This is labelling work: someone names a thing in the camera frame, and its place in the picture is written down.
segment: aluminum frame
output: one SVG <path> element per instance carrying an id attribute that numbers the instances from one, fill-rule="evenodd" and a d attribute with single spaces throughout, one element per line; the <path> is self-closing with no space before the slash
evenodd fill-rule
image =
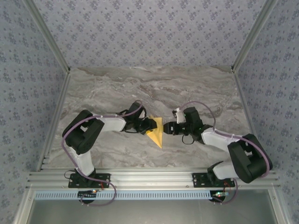
<path id="1" fill-rule="evenodd" d="M 51 190 L 52 192 L 78 191 L 78 189 L 68 188 L 68 180 L 64 178 L 64 173 L 67 170 L 56 168 L 30 173 L 23 200 L 14 221 L 15 224 L 25 224 L 28 221 L 36 193 L 43 190 Z M 206 172 L 206 168 L 101 168 L 97 169 L 97 172 L 111 173 L 111 182 L 116 185 L 116 188 L 128 192 L 137 190 L 194 192 L 195 190 L 222 189 L 193 187 L 192 173 Z M 292 223 L 282 198 L 280 183 L 275 171 L 271 171 L 266 178 L 256 179 L 250 184 L 238 180 L 238 186 L 239 190 L 267 189 L 278 223 Z"/>

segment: floral wallpaper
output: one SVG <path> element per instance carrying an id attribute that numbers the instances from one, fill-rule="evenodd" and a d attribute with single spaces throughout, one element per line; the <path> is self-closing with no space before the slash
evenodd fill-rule
<path id="1" fill-rule="evenodd" d="M 264 0 L 34 0 L 70 67 L 232 65 Z"/>
<path id="2" fill-rule="evenodd" d="M 299 2 L 280 0 L 238 74 L 259 139 L 299 224 Z"/>
<path id="3" fill-rule="evenodd" d="M 0 4 L 0 223 L 12 223 L 36 169 L 64 78 L 21 0 Z"/>

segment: black mounting bracket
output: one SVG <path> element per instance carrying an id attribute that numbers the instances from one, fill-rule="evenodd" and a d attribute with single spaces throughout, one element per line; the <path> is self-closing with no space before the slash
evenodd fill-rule
<path id="1" fill-rule="evenodd" d="M 235 187 L 235 182 L 231 179 L 224 179 L 212 182 L 211 179 L 208 177 L 208 173 L 193 173 L 192 181 L 194 188 L 226 188 L 228 187 L 227 184 L 229 184 L 230 187 Z"/>
<path id="2" fill-rule="evenodd" d="M 92 174 L 92 178 L 110 182 L 110 174 Z M 91 181 L 81 176 L 79 173 L 71 174 L 69 180 L 69 188 L 109 188 L 109 184 Z"/>

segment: enclosure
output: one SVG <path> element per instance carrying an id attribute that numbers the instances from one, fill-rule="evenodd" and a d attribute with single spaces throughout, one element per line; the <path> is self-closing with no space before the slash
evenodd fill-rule
<path id="1" fill-rule="evenodd" d="M 1 222 L 299 223 L 296 1 L 14 0 L 0 7 Z M 236 200 L 214 206 L 208 199 L 223 188 L 196 188 L 193 174 L 229 161 L 227 150 L 165 133 L 159 147 L 146 134 L 102 132 L 92 162 L 111 175 L 118 195 L 107 207 L 80 206 L 80 189 L 67 179 L 74 165 L 61 147 L 64 129 L 84 109 L 116 114 L 135 100 L 163 124 L 199 100 L 212 114 L 189 106 L 204 124 L 215 116 L 218 130 L 254 134 L 273 170 L 249 184 L 237 178 L 228 197 L 238 191 Z M 94 203 L 112 193 L 98 192 Z M 74 211 L 84 215 L 66 215 Z"/>

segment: metal panel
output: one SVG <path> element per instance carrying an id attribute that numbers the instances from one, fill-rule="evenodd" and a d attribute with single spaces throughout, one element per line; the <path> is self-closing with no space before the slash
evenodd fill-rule
<path id="1" fill-rule="evenodd" d="M 277 224 L 269 194 L 240 191 L 236 200 L 215 205 L 208 200 L 114 201 L 99 209 L 74 200 L 35 201 L 28 224 Z"/>
<path id="2" fill-rule="evenodd" d="M 35 200 L 78 200 L 78 191 L 37 191 Z M 114 192 L 97 192 L 95 198 L 85 197 L 86 200 L 108 200 Z M 212 199 L 209 190 L 119 190 L 116 200 L 199 200 Z"/>

